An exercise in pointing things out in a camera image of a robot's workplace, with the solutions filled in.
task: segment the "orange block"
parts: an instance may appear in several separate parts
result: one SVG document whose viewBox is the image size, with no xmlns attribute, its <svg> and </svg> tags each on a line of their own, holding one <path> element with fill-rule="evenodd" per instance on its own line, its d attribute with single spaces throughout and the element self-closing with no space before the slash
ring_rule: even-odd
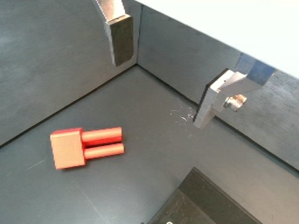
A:
<svg viewBox="0 0 299 224">
<path fill-rule="evenodd" d="M 51 134 L 51 147 L 56 169 L 84 165 L 90 158 L 124 153 L 122 128 L 83 131 L 83 128 L 56 130 Z M 111 144 L 88 148 L 92 145 Z"/>
</svg>

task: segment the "red cylinder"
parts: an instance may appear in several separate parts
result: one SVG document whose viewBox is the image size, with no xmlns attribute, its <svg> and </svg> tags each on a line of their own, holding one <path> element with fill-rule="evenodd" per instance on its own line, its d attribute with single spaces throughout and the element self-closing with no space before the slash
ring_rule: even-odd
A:
<svg viewBox="0 0 299 224">
<path fill-rule="evenodd" d="M 115 143 L 94 148 L 87 148 L 84 150 L 84 158 L 86 159 L 103 158 L 123 153 L 124 153 L 124 145 L 122 143 Z"/>
<path fill-rule="evenodd" d="M 116 127 L 112 129 L 84 131 L 82 132 L 80 138 L 86 146 L 122 142 L 123 140 L 122 128 Z"/>
</svg>

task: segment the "black object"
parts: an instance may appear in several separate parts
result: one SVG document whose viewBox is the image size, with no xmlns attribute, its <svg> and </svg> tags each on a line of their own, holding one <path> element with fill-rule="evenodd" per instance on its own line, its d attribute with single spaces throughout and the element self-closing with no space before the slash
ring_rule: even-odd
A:
<svg viewBox="0 0 299 224">
<path fill-rule="evenodd" d="M 134 19 L 128 15 L 107 22 L 107 35 L 114 64 L 120 66 L 135 54 L 134 47 Z"/>
<path fill-rule="evenodd" d="M 262 223 L 192 168 L 172 197 L 148 224 L 255 224 Z"/>
</svg>

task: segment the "gray floor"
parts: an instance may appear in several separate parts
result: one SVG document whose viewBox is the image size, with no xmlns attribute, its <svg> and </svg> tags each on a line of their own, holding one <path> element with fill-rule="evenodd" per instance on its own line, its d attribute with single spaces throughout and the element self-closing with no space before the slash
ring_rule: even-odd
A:
<svg viewBox="0 0 299 224">
<path fill-rule="evenodd" d="M 263 223 L 299 220 L 298 173 L 135 66 L 0 150 L 1 223 L 147 223 L 196 166 Z M 50 134 L 122 126 L 126 154 L 56 171 Z"/>
</svg>

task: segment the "metal plate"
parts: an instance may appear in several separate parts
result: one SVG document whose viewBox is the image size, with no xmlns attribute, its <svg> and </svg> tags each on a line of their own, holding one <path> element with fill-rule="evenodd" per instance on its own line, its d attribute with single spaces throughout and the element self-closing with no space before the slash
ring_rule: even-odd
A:
<svg viewBox="0 0 299 224">
<path fill-rule="evenodd" d="M 119 67 L 134 57 L 134 19 L 124 15 L 106 23 L 110 51 L 114 64 Z"/>
<path fill-rule="evenodd" d="M 100 14 L 103 13 L 107 22 L 126 15 L 122 0 L 94 0 L 94 2 L 100 8 Z"/>
<path fill-rule="evenodd" d="M 260 224 L 196 168 L 148 224 L 166 223 Z"/>
</svg>

